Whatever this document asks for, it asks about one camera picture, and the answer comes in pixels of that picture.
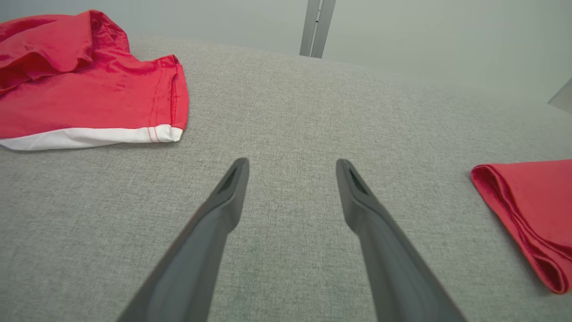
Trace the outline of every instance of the crumpled red shirt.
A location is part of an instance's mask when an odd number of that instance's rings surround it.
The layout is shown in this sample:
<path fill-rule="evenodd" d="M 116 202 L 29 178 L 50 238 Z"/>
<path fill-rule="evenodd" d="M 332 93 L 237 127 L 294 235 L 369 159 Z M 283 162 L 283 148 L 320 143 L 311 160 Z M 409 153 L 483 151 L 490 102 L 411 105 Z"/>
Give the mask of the crumpled red shirt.
<path fill-rule="evenodd" d="M 139 61 L 104 13 L 0 24 L 0 144 L 15 150 L 173 142 L 189 98 L 174 55 Z"/>

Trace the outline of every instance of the white hem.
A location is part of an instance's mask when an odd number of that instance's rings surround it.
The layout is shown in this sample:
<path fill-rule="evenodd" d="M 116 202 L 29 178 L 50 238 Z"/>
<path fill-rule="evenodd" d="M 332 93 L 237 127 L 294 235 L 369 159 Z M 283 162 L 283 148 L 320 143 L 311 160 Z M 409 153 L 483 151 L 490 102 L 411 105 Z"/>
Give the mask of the white hem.
<path fill-rule="evenodd" d="M 116 143 L 176 142 L 182 129 L 170 124 L 142 128 L 64 128 L 19 138 L 0 139 L 12 150 L 32 151 L 108 146 Z"/>

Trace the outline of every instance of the gray fabric surface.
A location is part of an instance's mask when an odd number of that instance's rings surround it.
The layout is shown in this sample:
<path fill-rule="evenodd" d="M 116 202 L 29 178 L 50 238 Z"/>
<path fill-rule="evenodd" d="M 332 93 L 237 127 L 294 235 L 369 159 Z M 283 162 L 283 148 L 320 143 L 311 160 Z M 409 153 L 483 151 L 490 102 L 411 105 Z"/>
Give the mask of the gray fabric surface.
<path fill-rule="evenodd" d="M 159 38 L 185 68 L 182 141 L 0 150 L 0 320 L 113 321 L 231 163 L 251 177 L 210 321 L 374 321 L 335 161 L 351 160 L 470 321 L 566 321 L 469 172 L 572 158 L 572 115 L 315 58 Z"/>

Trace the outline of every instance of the stitching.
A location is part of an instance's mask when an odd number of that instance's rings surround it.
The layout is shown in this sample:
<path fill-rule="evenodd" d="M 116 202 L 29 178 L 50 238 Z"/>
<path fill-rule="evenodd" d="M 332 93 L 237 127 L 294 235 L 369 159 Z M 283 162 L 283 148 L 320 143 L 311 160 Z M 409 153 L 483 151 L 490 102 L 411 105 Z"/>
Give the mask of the stitching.
<path fill-rule="evenodd" d="M 155 143 L 155 141 L 153 141 L 153 138 L 151 138 L 151 132 L 149 131 L 150 127 L 147 127 L 147 134 L 149 134 L 149 140 L 151 140 L 152 143 Z"/>
<path fill-rule="evenodd" d="M 157 81 L 157 86 L 155 86 L 155 92 L 153 93 L 153 103 L 151 104 L 151 113 L 149 114 L 149 127 L 151 127 L 151 120 L 153 118 L 153 110 L 155 109 L 155 100 L 157 97 L 157 89 L 158 89 L 159 85 L 161 84 L 161 78 L 163 76 L 163 66 L 162 65 L 163 65 L 162 62 L 159 61 L 159 80 Z M 157 141 L 159 141 L 159 138 L 157 136 L 156 131 L 155 131 L 155 137 L 157 138 Z"/>
<path fill-rule="evenodd" d="M 155 130 L 155 138 L 157 138 L 157 141 L 161 143 L 161 140 L 159 140 L 159 136 L 157 135 L 157 126 L 154 126 L 153 129 Z"/>
<path fill-rule="evenodd" d="M 177 66 L 175 66 L 175 75 L 173 76 L 173 79 L 171 81 L 171 115 L 173 117 L 172 121 L 171 121 L 171 125 L 175 125 L 175 122 L 177 121 L 177 77 L 178 77 L 178 73 L 176 72 L 177 70 Z"/>

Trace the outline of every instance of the red cloth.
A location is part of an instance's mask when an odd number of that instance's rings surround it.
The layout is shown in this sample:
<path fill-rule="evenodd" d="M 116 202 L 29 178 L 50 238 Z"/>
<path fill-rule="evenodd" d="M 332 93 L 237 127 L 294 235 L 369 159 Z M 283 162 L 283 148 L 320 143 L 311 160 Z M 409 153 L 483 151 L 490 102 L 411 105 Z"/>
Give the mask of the red cloth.
<path fill-rule="evenodd" d="M 17 150 L 169 142 L 186 127 L 188 94 L 175 56 L 139 61 L 90 10 L 0 24 L 0 111 L 0 144 Z"/>
<path fill-rule="evenodd" d="M 572 277 L 572 160 L 484 164 L 472 181 L 552 292 Z"/>

